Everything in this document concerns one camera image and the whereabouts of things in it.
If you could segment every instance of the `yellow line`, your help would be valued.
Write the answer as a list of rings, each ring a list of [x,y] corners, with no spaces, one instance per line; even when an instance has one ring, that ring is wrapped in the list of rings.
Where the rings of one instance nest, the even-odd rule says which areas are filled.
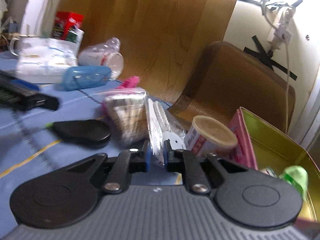
[[[43,87],[46,87],[46,86],[51,86],[53,84],[46,84],[46,85],[41,85],[40,87],[43,88]]]
[[[181,185],[181,182],[182,182],[182,175],[181,173],[178,173],[175,185]]]
[[[15,170],[16,168],[19,168],[19,167],[25,165],[26,163],[30,162],[31,160],[33,160],[34,158],[36,158],[37,156],[39,156],[41,153],[43,153],[45,150],[47,150],[47,149],[49,149],[50,147],[58,144],[59,142],[61,142],[61,140],[54,141],[54,142],[48,144],[47,146],[43,147],[40,151],[38,151],[38,152],[36,152],[35,154],[31,155],[29,158],[27,158],[27,159],[24,160],[23,162],[11,166],[11,167],[10,167],[9,169],[7,169],[6,171],[0,173],[0,179],[1,179],[2,177],[4,177],[5,175],[9,174],[11,171]]]

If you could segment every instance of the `pink box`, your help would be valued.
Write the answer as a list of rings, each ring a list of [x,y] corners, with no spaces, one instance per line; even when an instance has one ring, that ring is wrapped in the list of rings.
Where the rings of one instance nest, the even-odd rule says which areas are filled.
[[[249,168],[258,170],[256,156],[253,151],[250,135],[245,125],[242,111],[240,109],[236,111],[235,115],[228,125],[228,128],[236,135],[238,139],[238,145],[234,153],[229,155],[229,158]]]

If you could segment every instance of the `green object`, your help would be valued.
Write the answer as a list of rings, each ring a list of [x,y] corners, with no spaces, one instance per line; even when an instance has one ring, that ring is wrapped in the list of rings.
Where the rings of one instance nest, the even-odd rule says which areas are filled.
[[[51,129],[52,125],[53,125],[53,122],[49,122],[45,126],[46,128]]]
[[[290,166],[284,169],[280,179],[294,186],[301,194],[304,201],[307,200],[308,173],[301,166]]]

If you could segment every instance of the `brown chair back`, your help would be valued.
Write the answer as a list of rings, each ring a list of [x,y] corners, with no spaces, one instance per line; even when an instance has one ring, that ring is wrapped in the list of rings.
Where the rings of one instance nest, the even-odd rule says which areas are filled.
[[[285,130],[286,81],[254,57],[223,41],[202,53],[181,96],[170,108],[186,128],[201,114],[228,124],[244,107],[281,131]],[[295,92],[289,87],[289,123]]]

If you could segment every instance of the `white wall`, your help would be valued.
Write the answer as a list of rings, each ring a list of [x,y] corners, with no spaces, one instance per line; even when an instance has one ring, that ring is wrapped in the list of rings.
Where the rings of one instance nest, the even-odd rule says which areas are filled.
[[[296,0],[271,0],[285,1],[292,4]],[[309,98],[310,92],[317,76],[320,63],[320,16],[318,13],[319,0],[303,0],[297,7],[296,14],[291,20],[289,31],[292,33],[289,45],[290,69],[298,78],[296,81],[290,79],[290,84],[296,92],[296,104],[290,124],[290,129],[299,118]],[[251,37],[257,38],[268,51],[267,37],[271,28],[261,15],[261,9],[253,4],[237,1],[232,17],[230,19],[224,41],[234,44],[240,49],[248,47],[257,51]],[[272,58],[286,67],[285,47],[276,50]],[[286,74],[274,68],[275,72],[286,80]]]

